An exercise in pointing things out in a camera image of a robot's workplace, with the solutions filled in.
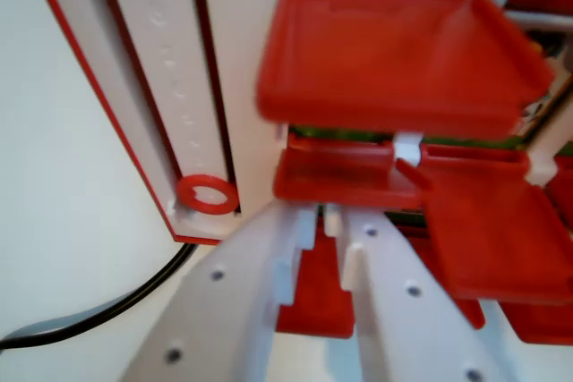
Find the red washer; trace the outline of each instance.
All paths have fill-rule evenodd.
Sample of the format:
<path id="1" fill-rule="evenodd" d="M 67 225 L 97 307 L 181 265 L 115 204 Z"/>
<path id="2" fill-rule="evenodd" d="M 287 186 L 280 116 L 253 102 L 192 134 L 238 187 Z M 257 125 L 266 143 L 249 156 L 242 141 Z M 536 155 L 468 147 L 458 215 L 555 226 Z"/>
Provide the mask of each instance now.
<path id="1" fill-rule="evenodd" d="M 225 194 L 227 198 L 223 203 L 217 205 L 206 203 L 197 199 L 195 187 L 209 187 Z M 236 187 L 215 176 L 208 174 L 192 174 L 185 176 L 177 184 L 177 198 L 188 208 L 194 209 L 203 214 L 224 215 L 233 212 L 239 206 L 239 196 Z"/>

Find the red plastic tray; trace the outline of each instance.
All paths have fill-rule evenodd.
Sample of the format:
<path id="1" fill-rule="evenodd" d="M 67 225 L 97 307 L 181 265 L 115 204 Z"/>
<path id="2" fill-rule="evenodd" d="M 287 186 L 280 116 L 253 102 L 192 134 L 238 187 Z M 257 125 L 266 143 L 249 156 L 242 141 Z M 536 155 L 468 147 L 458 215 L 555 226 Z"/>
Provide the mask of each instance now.
<path id="1" fill-rule="evenodd" d="M 565 218 L 567 227 L 573 230 L 573 157 L 556 157 L 555 161 L 559 171 L 547 184 L 547 191 Z"/>
<path id="2" fill-rule="evenodd" d="M 500 303 L 517 337 L 530 344 L 573 345 L 573 305 Z"/>
<path id="3" fill-rule="evenodd" d="M 456 297 L 573 301 L 573 243 L 525 153 L 422 145 L 424 214 Z"/>
<path id="4" fill-rule="evenodd" d="M 279 123 L 496 139 L 551 81 L 490 0 L 278 0 L 257 103 Z"/>
<path id="5" fill-rule="evenodd" d="M 432 241 L 430 240 L 428 232 L 421 228 L 412 227 L 399 227 L 399 230 L 410 241 L 412 247 L 418 254 L 418 257 L 420 257 L 428 270 L 432 272 L 436 281 L 443 286 L 443 274 L 441 272 L 440 263 L 434 253 Z M 451 298 L 476 330 L 485 325 L 485 316 L 483 315 L 482 308 L 478 300 Z"/>
<path id="6" fill-rule="evenodd" d="M 297 138 L 281 155 L 280 199 L 380 208 L 419 208 L 422 195 L 394 166 L 389 143 Z"/>
<path id="7" fill-rule="evenodd" d="M 280 307 L 277 331 L 348 338 L 354 328 L 352 295 L 340 288 L 336 243 L 320 220 L 314 249 L 301 257 L 295 303 Z"/>

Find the black cable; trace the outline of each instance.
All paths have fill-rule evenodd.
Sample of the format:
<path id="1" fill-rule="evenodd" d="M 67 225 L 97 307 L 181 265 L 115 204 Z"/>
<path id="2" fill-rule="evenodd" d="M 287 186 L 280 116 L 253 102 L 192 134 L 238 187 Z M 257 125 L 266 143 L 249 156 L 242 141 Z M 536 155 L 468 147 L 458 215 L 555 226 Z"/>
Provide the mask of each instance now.
<path id="1" fill-rule="evenodd" d="M 176 253 L 176 255 L 155 274 L 145 284 L 137 288 L 133 293 L 123 298 L 118 303 L 102 310 L 100 313 L 93 315 L 83 321 L 72 324 L 68 327 L 59 328 L 49 333 L 42 333 L 38 335 L 26 335 L 23 337 L 15 337 L 12 339 L 5 339 L 0 341 L 0 352 L 7 349 L 17 348 L 31 348 L 34 346 L 43 346 L 45 344 L 55 344 L 62 342 L 70 337 L 74 337 L 91 330 L 92 328 L 101 326 L 108 322 L 110 319 L 124 313 L 133 305 L 137 304 L 145 297 L 147 297 L 158 286 L 163 284 L 177 269 L 179 269 L 185 261 L 191 257 L 197 245 L 186 243 Z"/>

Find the white background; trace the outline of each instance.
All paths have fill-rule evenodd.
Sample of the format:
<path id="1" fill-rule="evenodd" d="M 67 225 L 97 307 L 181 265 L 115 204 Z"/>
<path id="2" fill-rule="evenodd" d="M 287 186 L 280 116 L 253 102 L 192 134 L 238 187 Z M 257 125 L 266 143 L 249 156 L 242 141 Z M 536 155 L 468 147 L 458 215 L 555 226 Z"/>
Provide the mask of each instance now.
<path id="1" fill-rule="evenodd" d="M 45 0 L 0 0 L 0 336 L 85 310 L 179 249 Z M 210 249 L 201 247 L 193 260 Z M 103 327 L 0 355 L 0 380 L 113 381 L 182 273 Z M 573 348 L 525 345 L 492 303 L 480 333 L 523 381 L 568 381 Z M 355 381 L 355 341 L 278 335 L 268 379 Z"/>

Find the white plastic clip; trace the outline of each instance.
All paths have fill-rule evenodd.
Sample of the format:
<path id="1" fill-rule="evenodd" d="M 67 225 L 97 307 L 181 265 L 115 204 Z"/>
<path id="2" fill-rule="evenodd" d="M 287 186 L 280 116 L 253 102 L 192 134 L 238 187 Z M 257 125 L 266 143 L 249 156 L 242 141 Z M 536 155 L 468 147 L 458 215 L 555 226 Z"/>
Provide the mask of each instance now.
<path id="1" fill-rule="evenodd" d="M 394 135 L 394 159 L 402 158 L 412 166 L 418 166 L 422 160 L 420 142 L 423 134 L 398 132 Z"/>

